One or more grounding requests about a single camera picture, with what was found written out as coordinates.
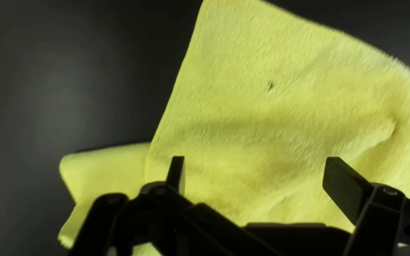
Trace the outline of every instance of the black machine part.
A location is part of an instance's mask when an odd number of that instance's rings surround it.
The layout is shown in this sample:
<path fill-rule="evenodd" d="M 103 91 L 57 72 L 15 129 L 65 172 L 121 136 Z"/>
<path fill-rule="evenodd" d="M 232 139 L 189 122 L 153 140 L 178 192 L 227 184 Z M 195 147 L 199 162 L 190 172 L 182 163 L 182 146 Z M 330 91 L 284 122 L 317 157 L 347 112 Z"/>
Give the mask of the black machine part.
<path fill-rule="evenodd" d="M 123 193 L 99 196 L 69 256 L 131 256 L 143 243 L 165 256 L 407 256 L 410 250 L 410 199 L 367 182 L 340 157 L 327 157 L 323 189 L 355 226 L 353 233 L 324 223 L 239 227 L 178 192 L 183 190 L 182 163 L 183 156 L 173 156 L 166 180 L 143 184 L 132 200 Z"/>

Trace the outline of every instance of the towel fold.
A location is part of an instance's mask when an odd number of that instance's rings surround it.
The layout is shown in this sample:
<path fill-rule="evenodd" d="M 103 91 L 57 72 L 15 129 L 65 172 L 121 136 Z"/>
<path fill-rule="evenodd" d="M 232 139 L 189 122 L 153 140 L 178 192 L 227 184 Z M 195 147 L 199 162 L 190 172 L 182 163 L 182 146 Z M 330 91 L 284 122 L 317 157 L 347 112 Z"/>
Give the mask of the towel fold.
<path fill-rule="evenodd" d="M 410 197 L 410 68 L 260 0 L 203 0 L 152 142 L 62 157 L 76 206 L 61 243 L 71 247 L 96 196 L 133 197 L 165 179 L 173 155 L 185 156 L 183 194 L 237 224 L 353 231 L 321 189 L 324 160 L 340 156 Z"/>

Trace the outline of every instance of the microfiber towel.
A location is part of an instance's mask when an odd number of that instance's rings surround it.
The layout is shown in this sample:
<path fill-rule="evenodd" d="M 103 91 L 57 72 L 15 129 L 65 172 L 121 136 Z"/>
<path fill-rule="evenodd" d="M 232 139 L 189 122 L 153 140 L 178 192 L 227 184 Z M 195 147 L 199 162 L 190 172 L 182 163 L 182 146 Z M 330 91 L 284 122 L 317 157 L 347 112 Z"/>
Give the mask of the microfiber towel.
<path fill-rule="evenodd" d="M 165 180 L 173 155 L 185 156 L 183 196 L 236 224 L 353 231 L 321 189 L 326 157 L 410 197 L 410 68 L 260 0 L 203 0 L 153 139 L 61 159 L 76 203 L 61 243 L 71 247 L 96 196 L 135 197 Z"/>

